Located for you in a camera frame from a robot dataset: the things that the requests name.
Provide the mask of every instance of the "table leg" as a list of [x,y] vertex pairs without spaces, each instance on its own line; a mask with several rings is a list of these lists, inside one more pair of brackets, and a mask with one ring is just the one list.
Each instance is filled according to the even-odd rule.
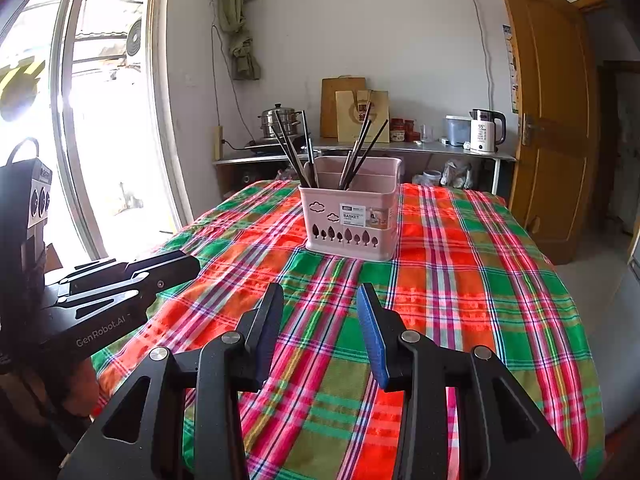
[[500,159],[494,158],[495,168],[494,168],[494,185],[491,188],[492,194],[498,194],[498,179],[500,178]]

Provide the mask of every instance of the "kettle handle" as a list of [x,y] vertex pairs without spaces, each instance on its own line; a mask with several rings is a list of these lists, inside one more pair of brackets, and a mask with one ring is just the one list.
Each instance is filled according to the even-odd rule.
[[500,136],[500,140],[496,140],[495,141],[495,145],[498,146],[498,144],[502,144],[505,140],[507,140],[507,119],[504,117],[504,114],[501,114],[500,112],[492,112],[496,119],[500,119],[500,122],[502,123],[502,135]]

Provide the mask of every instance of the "metal bolt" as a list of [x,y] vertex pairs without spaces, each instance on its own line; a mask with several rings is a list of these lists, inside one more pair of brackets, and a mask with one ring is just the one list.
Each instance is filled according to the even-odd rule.
[[491,359],[492,352],[486,346],[477,346],[474,349],[474,354],[478,359],[488,361],[489,359]]
[[232,345],[240,341],[240,334],[238,332],[226,332],[222,335],[222,342],[227,345]]
[[405,330],[404,332],[402,332],[402,335],[400,337],[402,338],[402,341],[405,341],[407,343],[417,343],[418,341],[420,341],[420,334],[418,334],[415,330]]
[[149,357],[151,357],[153,361],[162,361],[162,359],[166,359],[168,355],[169,351],[162,346],[158,346],[149,352]]

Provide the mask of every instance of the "plastic basket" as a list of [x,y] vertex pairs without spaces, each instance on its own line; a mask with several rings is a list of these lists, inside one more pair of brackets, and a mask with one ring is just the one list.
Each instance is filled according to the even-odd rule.
[[[319,189],[300,188],[306,248],[319,253],[386,262],[398,243],[399,158],[367,157],[350,188],[336,189],[343,156],[315,160]],[[308,174],[308,163],[305,164]]]

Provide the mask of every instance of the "electric kettle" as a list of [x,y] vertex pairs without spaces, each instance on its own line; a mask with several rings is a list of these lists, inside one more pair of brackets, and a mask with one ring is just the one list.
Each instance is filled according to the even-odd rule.
[[[476,153],[495,153],[496,146],[507,138],[507,121],[504,114],[490,110],[475,109],[471,114],[471,151]],[[495,139],[495,120],[502,123],[500,140]]]

